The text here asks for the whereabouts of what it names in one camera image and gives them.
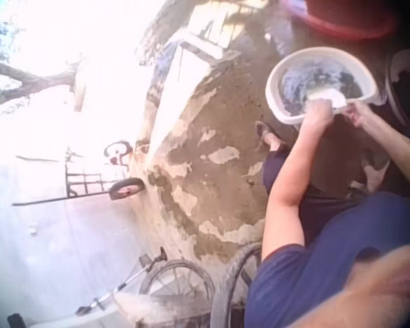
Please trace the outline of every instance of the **metal frame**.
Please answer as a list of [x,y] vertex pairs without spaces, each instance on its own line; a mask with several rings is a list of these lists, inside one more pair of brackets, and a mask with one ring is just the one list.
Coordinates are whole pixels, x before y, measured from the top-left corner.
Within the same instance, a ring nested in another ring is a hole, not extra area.
[[[60,200],[69,200],[69,199],[74,199],[74,198],[82,198],[82,197],[89,197],[89,196],[96,196],[96,195],[104,195],[106,193],[109,193],[109,190],[105,190],[104,184],[106,183],[115,183],[119,180],[102,180],[102,174],[101,173],[85,173],[85,165],[82,164],[82,173],[75,173],[75,172],[70,172],[70,169],[68,167],[69,163],[76,163],[73,161],[74,157],[79,157],[83,158],[81,155],[78,155],[74,152],[72,152],[70,149],[67,149],[66,152],[66,160],[64,163],[64,171],[65,171],[65,183],[66,183],[66,197],[57,197],[57,198],[49,198],[45,200],[36,200],[32,202],[17,202],[17,203],[12,203],[13,206],[27,206],[27,205],[34,205],[34,204],[43,204],[43,203],[50,203],[50,202],[58,202]],[[54,160],[50,159],[32,159],[28,157],[23,157],[23,156],[17,156],[16,158],[23,159],[25,161],[44,161],[44,162],[57,162]],[[112,166],[112,167],[126,167],[126,171],[128,168],[127,164],[123,164],[122,156],[120,154],[116,154],[115,156],[116,161],[115,164],[113,161],[110,161],[111,164],[105,163],[105,165]],[[121,169],[123,178],[126,178],[125,170]],[[87,177],[89,176],[98,176],[99,179],[96,181],[87,181]],[[83,177],[83,182],[70,182],[70,177]],[[102,191],[95,192],[95,193],[90,193],[88,191],[88,185],[100,185]],[[72,186],[84,186],[85,192],[83,194],[78,194],[75,190],[72,189]]]

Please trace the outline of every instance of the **blue shirt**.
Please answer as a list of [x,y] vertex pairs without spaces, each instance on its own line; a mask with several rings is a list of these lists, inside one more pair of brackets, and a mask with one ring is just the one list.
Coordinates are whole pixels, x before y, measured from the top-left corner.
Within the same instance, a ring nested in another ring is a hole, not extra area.
[[258,268],[245,326],[285,327],[343,289],[358,253],[410,245],[410,199],[376,193],[334,217],[308,247],[291,244]]

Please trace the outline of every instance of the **hand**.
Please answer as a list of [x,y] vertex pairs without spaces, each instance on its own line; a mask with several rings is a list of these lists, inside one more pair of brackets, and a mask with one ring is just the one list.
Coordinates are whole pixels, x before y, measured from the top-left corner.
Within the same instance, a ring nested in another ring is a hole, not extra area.
[[324,132],[333,124],[333,103],[326,99],[309,100],[305,103],[305,117],[302,126]]
[[346,116],[356,128],[361,128],[364,121],[366,121],[373,112],[364,102],[350,99],[348,100],[348,107],[342,114]]

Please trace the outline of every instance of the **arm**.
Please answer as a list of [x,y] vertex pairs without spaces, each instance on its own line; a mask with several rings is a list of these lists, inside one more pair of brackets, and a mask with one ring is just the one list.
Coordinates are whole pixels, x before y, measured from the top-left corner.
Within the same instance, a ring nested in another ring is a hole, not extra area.
[[306,107],[296,144],[273,183],[266,210],[262,259],[289,244],[304,243],[299,204],[310,181],[316,149],[325,129],[332,123],[331,102],[315,100]]
[[355,126],[362,127],[375,139],[390,155],[390,158],[399,167],[410,182],[410,139],[393,129],[370,108],[359,101],[352,102],[346,115]]

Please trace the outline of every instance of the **sleeve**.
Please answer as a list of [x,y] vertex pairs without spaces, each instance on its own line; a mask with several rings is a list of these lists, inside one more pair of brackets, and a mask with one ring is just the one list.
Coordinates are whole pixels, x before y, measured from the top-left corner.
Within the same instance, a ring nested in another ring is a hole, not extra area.
[[282,316],[286,300],[292,292],[305,263],[304,246],[290,244],[276,249],[258,268],[249,287],[245,308],[246,327],[274,327]]

